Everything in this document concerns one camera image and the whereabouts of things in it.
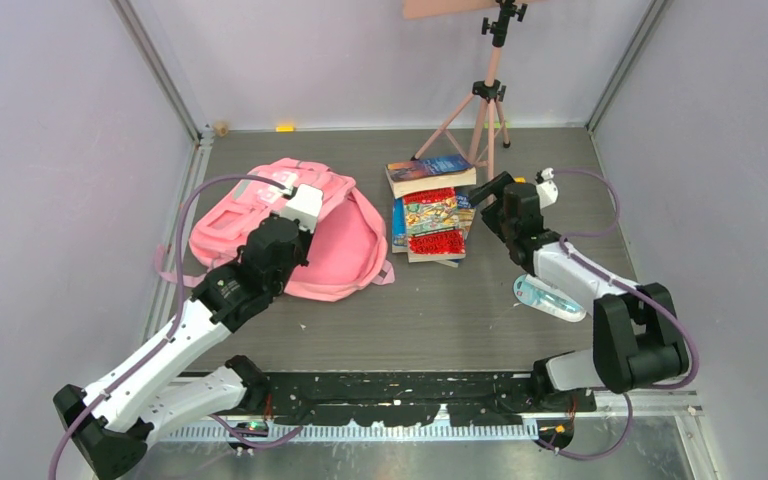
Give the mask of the pink student backpack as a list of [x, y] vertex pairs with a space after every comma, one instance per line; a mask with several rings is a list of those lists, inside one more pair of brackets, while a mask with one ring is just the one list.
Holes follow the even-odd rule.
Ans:
[[[181, 304], [184, 309], [202, 303], [213, 312], [240, 307], [258, 313], [282, 294], [334, 302], [369, 284], [393, 282], [394, 272], [386, 259], [385, 222], [353, 178], [321, 163], [284, 158], [234, 180], [235, 186], [190, 232], [189, 248], [207, 273], [200, 277], [179, 270], [160, 274], [179, 288], [190, 289], [190, 300]], [[236, 264], [237, 251], [270, 212], [284, 205], [283, 194], [303, 184], [324, 193], [308, 265], [293, 271], [282, 294], [270, 295], [248, 282]]]

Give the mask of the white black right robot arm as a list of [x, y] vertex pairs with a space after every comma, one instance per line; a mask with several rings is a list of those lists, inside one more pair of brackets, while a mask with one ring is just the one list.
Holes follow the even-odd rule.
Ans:
[[576, 249], [571, 235], [546, 227], [542, 211], [558, 198], [556, 174], [547, 168], [535, 181], [519, 182], [502, 172], [468, 195], [514, 264], [558, 288], [592, 318], [591, 348], [535, 362], [532, 400], [551, 411], [571, 390], [624, 394], [688, 385], [698, 374], [699, 353], [677, 319], [669, 290], [614, 274]]

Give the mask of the red 156-storey treehouse book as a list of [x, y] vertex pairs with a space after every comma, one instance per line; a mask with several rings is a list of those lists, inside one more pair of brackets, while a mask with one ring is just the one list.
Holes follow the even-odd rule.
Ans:
[[405, 195], [402, 208], [409, 263], [462, 260], [466, 256], [454, 188]]

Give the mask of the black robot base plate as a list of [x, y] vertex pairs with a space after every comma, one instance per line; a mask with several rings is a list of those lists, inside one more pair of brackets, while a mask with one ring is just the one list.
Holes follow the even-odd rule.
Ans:
[[506, 426], [523, 414], [595, 411], [593, 394], [551, 392], [527, 372], [269, 372], [235, 408], [282, 425]]

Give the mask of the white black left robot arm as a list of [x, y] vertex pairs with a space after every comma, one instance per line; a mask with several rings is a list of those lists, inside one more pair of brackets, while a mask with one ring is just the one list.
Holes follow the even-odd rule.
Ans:
[[99, 479], [133, 469], [162, 431], [200, 414], [236, 407], [258, 412], [265, 385], [231, 365], [212, 374], [203, 390], [180, 390], [183, 405], [162, 405], [158, 395], [185, 367], [223, 342], [281, 295], [293, 271], [307, 263], [323, 192], [310, 185], [285, 187], [286, 202], [248, 235], [229, 262], [211, 270], [180, 295], [172, 320], [118, 367], [86, 387], [63, 386], [53, 404], [65, 434], [49, 465], [55, 478], [67, 443], [73, 443]]

